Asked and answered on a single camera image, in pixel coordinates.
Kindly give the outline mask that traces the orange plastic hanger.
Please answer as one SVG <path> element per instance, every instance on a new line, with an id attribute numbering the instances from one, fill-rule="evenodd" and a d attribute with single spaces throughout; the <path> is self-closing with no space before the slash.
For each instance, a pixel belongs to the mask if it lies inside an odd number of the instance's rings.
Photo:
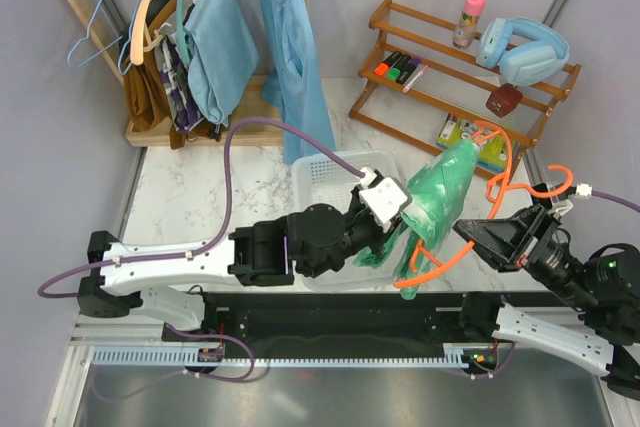
<path id="1" fill-rule="evenodd" d="M 511 174 L 513 168 L 513 148 L 506 130 L 498 126 L 497 124 L 486 120 L 477 120 L 474 122 L 474 124 L 478 127 L 478 130 L 471 136 L 471 139 L 476 144 L 480 144 L 481 142 L 488 141 L 500 135 L 507 147 L 507 161 L 504 171 L 500 174 L 494 175 L 487 181 L 485 197 L 492 204 L 492 208 L 488 214 L 488 220 L 493 220 L 496 217 L 503 203 L 504 197 L 508 191 L 525 189 L 534 198 L 550 199 L 551 197 L 555 197 L 566 192 L 571 186 L 574 180 L 573 172 L 569 168 L 559 164 L 553 164 L 548 167 L 550 171 L 559 171 L 564 173 L 566 176 L 565 181 L 554 190 L 542 193 L 536 191 L 532 186 L 528 184 L 512 184 Z M 397 280 L 393 283 L 393 286 L 397 289 L 405 289 L 418 287 L 424 283 L 427 283 L 443 275 L 449 269 L 454 267 L 457 263 L 464 259 L 474 247 L 475 243 L 469 241 L 450 260 L 442 263 L 424 247 L 424 242 L 422 240 L 419 240 L 416 242 L 414 250 L 409 259 L 409 267 L 410 270 L 414 273 L 414 276 L 409 279 Z M 417 274 L 418 270 L 416 263 L 420 256 L 425 257 L 427 260 L 433 263 L 435 265 L 435 268 L 427 273 Z"/>

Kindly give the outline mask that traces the green tie-dye trousers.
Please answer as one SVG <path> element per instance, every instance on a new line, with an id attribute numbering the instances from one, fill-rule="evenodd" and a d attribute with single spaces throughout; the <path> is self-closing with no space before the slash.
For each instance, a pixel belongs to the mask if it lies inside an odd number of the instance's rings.
<path id="1" fill-rule="evenodd" d="M 395 267 L 394 278 L 408 280 L 433 270 L 435 263 L 422 255 L 412 267 L 411 257 L 418 243 L 432 255 L 439 253 L 462 213 L 478 155 L 479 147 L 474 141 L 462 140 L 417 171 L 406 184 L 412 204 L 401 213 L 401 223 L 384 242 L 382 253 L 376 255 L 366 247 L 355 257 L 355 265 L 382 266 L 397 251 L 401 237 L 406 236 L 406 246 Z"/>

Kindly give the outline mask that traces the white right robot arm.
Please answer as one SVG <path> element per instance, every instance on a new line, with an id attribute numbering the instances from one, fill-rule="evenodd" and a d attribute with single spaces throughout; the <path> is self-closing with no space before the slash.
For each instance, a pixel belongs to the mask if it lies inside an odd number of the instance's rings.
<path id="1" fill-rule="evenodd" d="M 473 341 L 490 338 L 524 343 L 567 360 L 604 381 L 613 392 L 639 397 L 639 251 L 608 244 L 587 261 L 555 240 L 559 215 L 541 204 L 507 219 L 467 220 L 454 231 L 473 242 L 474 252 L 499 273 L 527 272 L 589 328 L 578 333 L 539 320 L 490 294 L 471 292 L 458 315 L 460 333 Z"/>

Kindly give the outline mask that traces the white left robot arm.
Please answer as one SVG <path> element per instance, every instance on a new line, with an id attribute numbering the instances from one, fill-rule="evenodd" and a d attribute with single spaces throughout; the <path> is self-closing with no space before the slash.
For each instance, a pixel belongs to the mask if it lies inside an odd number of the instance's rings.
<path id="1" fill-rule="evenodd" d="M 346 267 L 371 268 L 386 263 L 405 232 L 413 250 L 448 233 L 460 213 L 442 189 L 411 193 L 386 178 L 376 187 L 355 187 L 345 211 L 317 203 L 210 241 L 133 246 L 96 231 L 87 252 L 90 272 L 76 298 L 87 317 L 143 315 L 208 340 L 218 332 L 218 314 L 178 286 L 282 287 Z"/>

